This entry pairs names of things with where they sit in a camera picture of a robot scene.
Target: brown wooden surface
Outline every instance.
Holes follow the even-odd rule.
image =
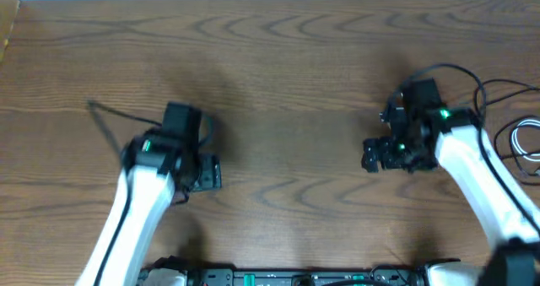
[[[539,83],[539,24],[540,0],[23,3],[0,71],[0,284],[73,283],[94,248],[119,167],[88,98],[153,118],[184,101],[216,119],[224,188],[168,211],[149,262],[481,264],[489,248],[451,178],[367,174],[361,143],[386,133],[378,112],[399,82],[434,62]],[[471,100],[470,79],[435,75],[450,104]],[[488,130],[539,100],[490,109]],[[145,128],[107,121],[123,142]]]

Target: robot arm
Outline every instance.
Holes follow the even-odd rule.
[[[383,170],[410,173],[442,166],[462,190],[493,251],[485,269],[459,262],[427,268],[429,285],[533,285],[540,211],[496,155],[477,115],[468,108],[447,108],[433,79],[410,83],[401,92],[403,107],[381,113],[391,136],[364,141],[362,166],[378,172],[380,162]]]
[[[484,130],[474,126],[453,127],[441,133],[436,144],[435,156],[462,190],[476,214],[488,243],[493,250],[519,238],[525,243],[540,240],[538,232],[523,217],[510,195],[495,179],[478,147],[478,131],[482,131],[483,146],[491,164],[505,182],[519,204],[540,223],[540,211],[505,168],[489,142]]]
[[[115,201],[77,285],[135,285],[165,210],[192,192],[221,187],[217,157],[197,152],[201,117],[169,103],[161,127],[124,148]]]
[[[171,174],[134,166],[118,178],[115,201],[77,285],[134,285],[152,234],[175,194]]]

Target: green led light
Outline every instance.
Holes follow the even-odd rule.
[[[441,109],[440,115],[442,116],[443,119],[446,119],[450,117],[450,112],[447,109]]]
[[[365,279],[363,275],[353,275],[353,280]],[[355,284],[354,286],[366,286],[365,284]]]
[[[143,145],[144,152],[148,152],[148,151],[150,150],[150,145],[151,145],[151,144],[152,144],[152,143],[151,143],[149,140],[147,140],[146,142],[144,142],[144,145]]]
[[[244,286],[255,286],[255,274],[244,274]]]

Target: wooden table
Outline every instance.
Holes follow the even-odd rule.
[[[538,24],[540,0],[25,2],[0,67],[0,284],[70,284],[89,259],[119,165],[88,98],[156,119],[175,100],[215,118],[224,187],[170,209],[148,262],[482,264],[487,242],[453,180],[368,174],[362,142],[387,133],[386,97],[434,62],[540,82]],[[434,75],[449,104],[470,103],[469,78]],[[539,100],[490,108],[488,131]],[[122,142],[146,127],[106,120]]]

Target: black wire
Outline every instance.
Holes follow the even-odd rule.
[[[150,119],[144,118],[144,117],[139,117],[139,116],[134,116],[134,115],[131,115],[131,114],[127,114],[125,112],[118,111],[118,110],[113,109],[113,108],[111,108],[109,106],[103,105],[103,104],[101,104],[101,103],[99,103],[99,102],[97,102],[95,100],[88,100],[88,105],[90,107],[95,107],[95,108],[101,109],[101,110],[103,110],[105,112],[114,114],[116,116],[121,116],[121,117],[130,119],[130,120],[134,120],[134,121],[147,122],[149,124],[161,127],[161,122],[153,121],[153,120],[150,120]]]
[[[91,100],[88,100],[88,111],[90,112],[90,115],[92,116],[95,125],[100,129],[101,133],[103,133],[103,136],[105,137],[111,148],[116,152],[116,154],[120,155],[122,153],[120,144],[116,141],[116,138],[112,134],[112,131],[105,124],[103,118],[101,118],[101,115],[97,112],[96,107],[99,106],[96,106],[95,102],[91,102]]]
[[[469,75],[472,79],[474,79],[475,83],[477,84],[478,91],[481,93],[482,99],[483,99],[483,102],[482,102],[482,104],[480,106],[480,109],[478,109],[478,103],[476,103],[477,102],[476,98],[474,100],[475,103],[476,103],[475,104],[475,110],[476,110],[476,113],[478,115],[478,119],[479,119],[479,123],[480,123],[479,124],[479,129],[478,129],[478,147],[480,149],[480,154],[482,155],[483,159],[485,160],[486,165],[489,168],[489,171],[491,171],[491,174],[493,174],[493,176],[495,177],[497,182],[499,182],[499,185],[501,186],[501,188],[503,188],[506,195],[508,195],[510,200],[514,203],[516,208],[520,211],[521,215],[529,222],[529,224],[531,224],[531,226],[535,229],[535,231],[540,235],[540,227],[538,227],[537,223],[534,221],[534,218],[531,216],[531,214],[529,214],[529,212],[519,203],[519,201],[517,200],[514,193],[510,190],[510,188],[502,180],[502,178],[500,177],[497,170],[493,167],[493,164],[491,163],[491,160],[489,159],[489,155],[486,152],[485,147],[483,146],[482,133],[483,133],[483,126],[485,124],[485,119],[486,119],[486,110],[487,110],[487,106],[488,106],[488,96],[487,96],[487,92],[486,92],[485,87],[483,86],[482,81],[480,80],[480,78],[475,73],[473,73],[472,71],[470,71],[470,70],[468,70],[468,69],[466,69],[464,67],[461,67],[461,66],[458,66],[458,65],[452,64],[452,63],[438,63],[438,64],[435,64],[433,66],[430,66],[430,67],[424,68],[422,70],[419,70],[415,74],[413,74],[411,77],[407,78],[402,84],[400,84],[398,89],[392,94],[392,96],[388,100],[388,105],[387,105],[386,111],[388,111],[388,109],[390,109],[392,106],[396,106],[396,99],[401,94],[401,92],[402,92],[402,90],[403,90],[403,88],[405,86],[410,84],[414,79],[416,79],[416,78],[418,78],[418,77],[420,77],[420,76],[422,76],[422,75],[424,75],[424,74],[426,74],[428,72],[431,72],[431,71],[433,71],[435,69],[441,68],[441,67],[448,67],[448,68],[455,69],[457,71],[461,71],[461,72]]]
[[[485,103],[486,106],[487,106],[487,105],[492,105],[492,104],[498,103],[498,102],[500,102],[500,101],[502,101],[502,100],[509,99],[509,98],[512,97],[512,96],[516,96],[516,95],[519,95],[519,94],[522,94],[522,93],[526,93],[526,92],[529,92],[529,91],[540,91],[540,88],[538,88],[538,87],[536,87],[536,86],[533,86],[532,84],[525,84],[525,83],[519,82],[519,81],[517,81],[517,80],[506,79],[506,78],[494,78],[494,79],[490,79],[490,80],[487,80],[487,81],[483,82],[482,85],[492,84],[492,83],[516,84],[516,85],[520,85],[520,86],[526,87],[526,89],[519,90],[519,91],[510,93],[510,94],[507,94],[507,95],[505,95],[505,96],[499,97],[498,99],[491,100],[490,102],[486,102],[486,103]],[[472,102],[473,102],[473,104],[474,104],[474,110],[476,111],[477,115],[479,114],[479,112],[478,112],[478,91],[479,91],[479,88],[476,88],[476,89],[474,90],[474,96],[473,96],[473,99],[472,99]]]
[[[392,264],[380,264],[380,265],[377,265],[377,266],[373,267],[373,269],[371,269],[371,271],[370,271],[370,278],[374,278],[375,277],[375,272],[377,270],[382,269],[382,267],[389,267],[390,269],[395,270],[397,275],[399,276],[399,278],[405,283],[404,285],[409,285],[409,281],[406,278],[404,278],[403,275],[399,272],[399,269],[397,269],[397,267],[395,267]]]
[[[348,279],[348,280],[333,282],[333,283],[326,283],[324,284],[324,286],[348,286],[348,285],[359,285],[359,284],[374,285],[374,286],[392,286],[391,284],[385,283],[385,282],[379,282],[379,281],[373,281],[373,280],[353,280],[353,279]]]
[[[492,83],[505,83],[505,84],[514,84],[514,85],[519,85],[519,86],[522,86],[522,87],[526,87],[525,89],[522,89],[522,90],[519,90],[519,91],[516,91],[516,92],[513,92],[513,93],[509,93],[507,95],[504,95],[504,96],[501,96],[499,97],[498,99],[495,99],[495,100],[491,100],[489,102],[485,102],[486,106],[487,105],[492,105],[492,104],[495,104],[495,103],[498,103],[502,100],[507,100],[509,99],[510,97],[513,97],[513,96],[516,96],[516,95],[519,95],[519,94],[523,94],[523,93],[526,93],[526,92],[540,92],[540,88],[538,88],[537,86],[534,86],[532,84],[525,84],[523,82],[519,82],[517,80],[513,80],[513,79],[505,79],[505,78],[495,78],[495,79],[490,79],[488,81],[485,81],[483,82],[483,85],[486,85],[486,84],[492,84]],[[474,96],[473,96],[473,100],[472,100],[473,104],[474,104],[474,110],[477,112],[478,114],[478,88],[476,88],[474,90]],[[512,145],[512,142],[511,142],[511,136],[512,136],[512,133],[516,130],[516,127],[513,128],[511,131],[510,131],[510,135],[509,135],[509,146],[510,146],[510,151],[511,151],[511,154],[507,154],[507,155],[501,155],[500,152],[499,152],[499,149],[498,149],[498,146],[497,146],[497,139],[499,138],[499,135],[505,130],[507,129],[508,127],[510,127],[511,125],[515,124],[515,123],[518,123],[519,121],[522,121],[522,120],[525,120],[527,118],[537,118],[538,119],[538,116],[522,116],[522,117],[519,117],[519,118],[516,118],[515,120],[507,123],[506,125],[502,126],[502,128],[500,128],[499,131],[497,131],[497,133],[495,133],[495,137],[494,137],[494,149],[495,149],[495,153],[497,153],[497,155],[499,156],[499,158],[501,160],[503,159],[510,159],[512,158],[514,160],[514,162],[516,163],[516,166],[518,167],[518,169],[520,170],[520,172],[523,174],[523,175],[527,175],[527,176],[531,176],[531,177],[539,177],[540,175],[536,174],[536,173],[531,173],[529,171],[526,171],[522,165],[519,163],[519,160],[518,158],[519,157],[523,157],[523,156],[527,156],[527,155],[531,155],[531,154],[536,154],[538,152],[531,152],[529,154],[516,154],[516,152],[514,152],[514,149],[513,149],[513,145]],[[538,182],[528,182],[528,181],[523,181],[521,180],[520,177],[516,177],[516,179],[522,184],[522,185],[529,185],[529,186],[538,186],[540,185],[540,183]]]

